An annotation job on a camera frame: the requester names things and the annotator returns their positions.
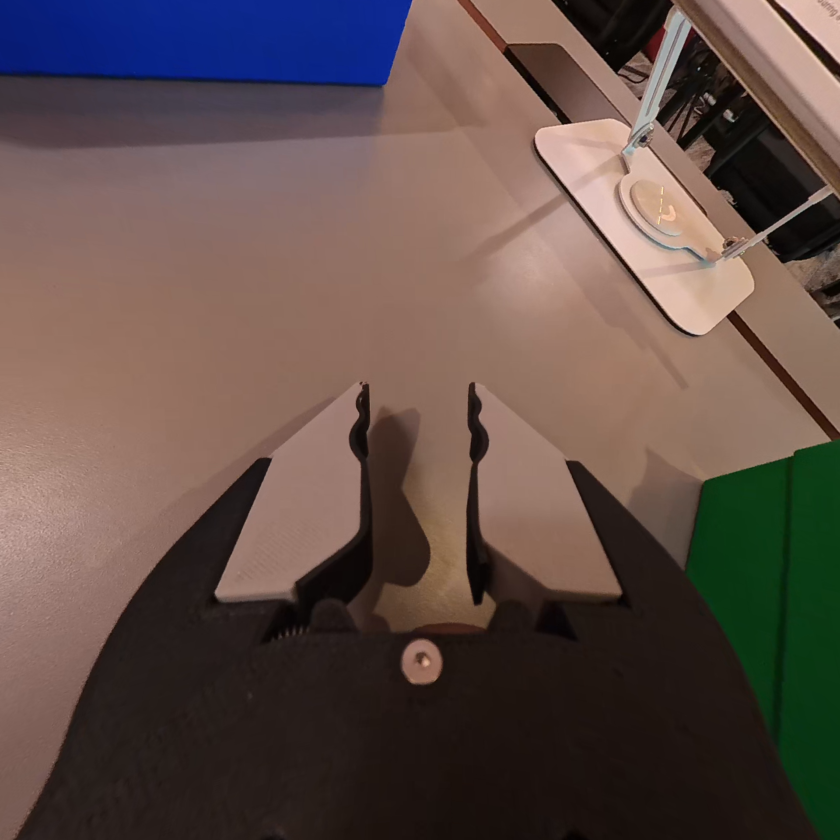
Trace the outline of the instruction sheet on stand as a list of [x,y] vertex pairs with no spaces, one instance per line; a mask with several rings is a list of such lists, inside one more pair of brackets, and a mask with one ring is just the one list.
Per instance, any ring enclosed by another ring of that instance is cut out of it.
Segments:
[[[614,119],[536,132],[534,150],[680,331],[711,331],[754,291],[743,255],[804,210],[838,195],[838,2],[673,2],[632,126]],[[650,149],[656,118],[694,28],[823,181],[781,220],[726,238]]]

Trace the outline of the blue plastic bin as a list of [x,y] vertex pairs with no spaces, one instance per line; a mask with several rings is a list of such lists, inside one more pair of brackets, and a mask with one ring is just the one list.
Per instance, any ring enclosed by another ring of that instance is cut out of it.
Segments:
[[2,1],[4,75],[381,87],[410,1]]

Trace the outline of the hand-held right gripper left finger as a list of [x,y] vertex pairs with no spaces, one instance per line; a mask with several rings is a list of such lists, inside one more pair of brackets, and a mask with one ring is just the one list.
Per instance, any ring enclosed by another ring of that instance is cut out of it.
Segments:
[[370,388],[353,384],[279,446],[230,554],[219,602],[350,603],[373,564]]

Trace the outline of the green plastic bin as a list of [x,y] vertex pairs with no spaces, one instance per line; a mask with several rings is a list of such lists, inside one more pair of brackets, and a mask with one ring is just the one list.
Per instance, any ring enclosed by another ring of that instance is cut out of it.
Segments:
[[838,440],[706,480],[687,574],[818,836],[838,839]]

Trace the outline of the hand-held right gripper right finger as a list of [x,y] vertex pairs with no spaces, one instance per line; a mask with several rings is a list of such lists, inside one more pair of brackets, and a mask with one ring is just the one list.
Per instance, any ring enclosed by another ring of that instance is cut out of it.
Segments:
[[562,452],[476,382],[467,425],[473,602],[618,602],[622,587]]

